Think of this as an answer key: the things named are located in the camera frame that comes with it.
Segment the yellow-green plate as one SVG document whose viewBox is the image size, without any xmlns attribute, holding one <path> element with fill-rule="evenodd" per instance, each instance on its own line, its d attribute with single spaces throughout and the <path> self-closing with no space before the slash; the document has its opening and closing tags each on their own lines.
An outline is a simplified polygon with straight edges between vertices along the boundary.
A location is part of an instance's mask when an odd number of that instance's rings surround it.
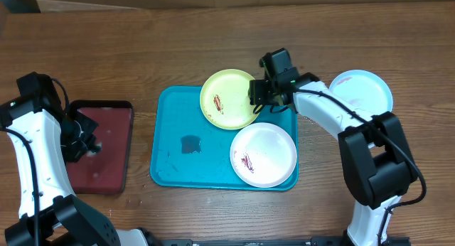
<svg viewBox="0 0 455 246">
<path fill-rule="evenodd" d="M 246 127 L 258 117 L 250 104 L 248 90 L 254 78 L 245 71 L 226 69 L 211 75 L 200 91 L 204 117 L 218 128 L 235 130 Z"/>
</svg>

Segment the light blue plate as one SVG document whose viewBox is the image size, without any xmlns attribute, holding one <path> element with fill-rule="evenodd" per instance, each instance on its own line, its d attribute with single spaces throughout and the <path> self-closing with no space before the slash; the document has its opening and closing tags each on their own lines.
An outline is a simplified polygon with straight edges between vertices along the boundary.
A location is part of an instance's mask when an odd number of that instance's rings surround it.
<svg viewBox="0 0 455 246">
<path fill-rule="evenodd" d="M 349 70 L 338 75 L 329 90 L 350 105 L 364 120 L 391 112 L 393 96 L 385 81 L 366 70 Z"/>
</svg>

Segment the green and yellow sponge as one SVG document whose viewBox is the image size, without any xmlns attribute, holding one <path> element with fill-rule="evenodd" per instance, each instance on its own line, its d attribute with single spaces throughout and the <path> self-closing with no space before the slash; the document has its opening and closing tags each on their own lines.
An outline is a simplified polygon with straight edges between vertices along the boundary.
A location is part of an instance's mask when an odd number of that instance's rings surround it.
<svg viewBox="0 0 455 246">
<path fill-rule="evenodd" d="M 86 156 L 93 157 L 97 155 L 102 150 L 102 142 L 97 142 L 96 144 L 91 144 L 88 147 Z"/>
</svg>

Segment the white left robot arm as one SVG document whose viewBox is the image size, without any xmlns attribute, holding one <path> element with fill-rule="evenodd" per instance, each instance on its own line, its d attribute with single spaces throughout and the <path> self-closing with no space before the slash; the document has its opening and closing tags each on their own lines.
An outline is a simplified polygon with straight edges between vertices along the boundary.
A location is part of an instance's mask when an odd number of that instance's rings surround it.
<svg viewBox="0 0 455 246">
<path fill-rule="evenodd" d="M 60 106 L 38 97 L 1 106 L 1 130 L 14 145 L 22 190 L 19 220 L 4 231 L 8 245 L 160 245 L 142 228 L 118 230 L 80 200 L 70 185 L 60 144 Z"/>
</svg>

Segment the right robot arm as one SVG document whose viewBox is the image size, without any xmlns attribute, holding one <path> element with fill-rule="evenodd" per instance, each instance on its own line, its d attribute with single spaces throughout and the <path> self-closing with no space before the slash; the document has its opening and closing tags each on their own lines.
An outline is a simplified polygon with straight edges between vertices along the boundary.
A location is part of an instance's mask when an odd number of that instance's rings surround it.
<svg viewBox="0 0 455 246">
<path fill-rule="evenodd" d="M 256 111 L 280 106 L 314 120 L 338 140 L 343 177 L 355 199 L 353 218 L 337 245 L 409 245 L 387 236 L 396 208 L 424 199 L 427 185 L 397 116 L 371 114 L 335 96 L 315 75 L 286 71 L 251 80 Z"/>
</svg>

